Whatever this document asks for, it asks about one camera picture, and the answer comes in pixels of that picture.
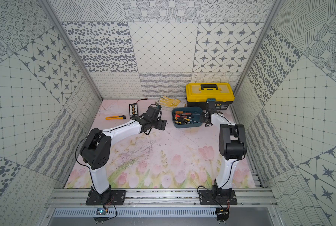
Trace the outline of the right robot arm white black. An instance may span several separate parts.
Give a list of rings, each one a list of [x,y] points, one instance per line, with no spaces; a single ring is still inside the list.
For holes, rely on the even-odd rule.
[[[218,149],[223,161],[220,172],[212,187],[214,193],[232,189],[233,177],[239,161],[247,154],[246,134],[243,124],[229,121],[217,108],[215,99],[206,101],[204,114],[206,126],[215,126],[219,129]]]

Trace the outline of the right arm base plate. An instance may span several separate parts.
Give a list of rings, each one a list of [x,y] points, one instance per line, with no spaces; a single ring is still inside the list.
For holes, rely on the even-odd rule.
[[[200,205],[237,205],[237,196],[233,189],[218,191],[198,190]]]

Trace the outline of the teal plastic storage tray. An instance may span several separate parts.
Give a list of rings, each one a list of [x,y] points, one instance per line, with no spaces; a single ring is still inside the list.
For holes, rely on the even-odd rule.
[[[200,107],[183,107],[172,110],[172,121],[177,129],[200,127],[203,124],[203,110]]]

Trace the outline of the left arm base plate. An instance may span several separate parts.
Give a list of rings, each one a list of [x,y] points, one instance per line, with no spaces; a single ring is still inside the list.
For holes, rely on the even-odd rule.
[[[86,200],[87,206],[95,206],[95,205],[123,205],[126,190],[107,190],[103,194],[99,194],[93,188],[89,191],[88,198]]]

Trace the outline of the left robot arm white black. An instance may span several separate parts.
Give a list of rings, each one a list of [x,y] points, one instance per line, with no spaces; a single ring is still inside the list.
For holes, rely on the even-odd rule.
[[[125,124],[110,129],[91,130],[80,150],[83,161],[90,170],[92,191],[105,195],[111,190],[105,165],[109,161],[110,149],[116,143],[133,135],[149,135],[152,129],[165,130],[167,121],[161,118],[161,106],[152,104],[147,111]]]

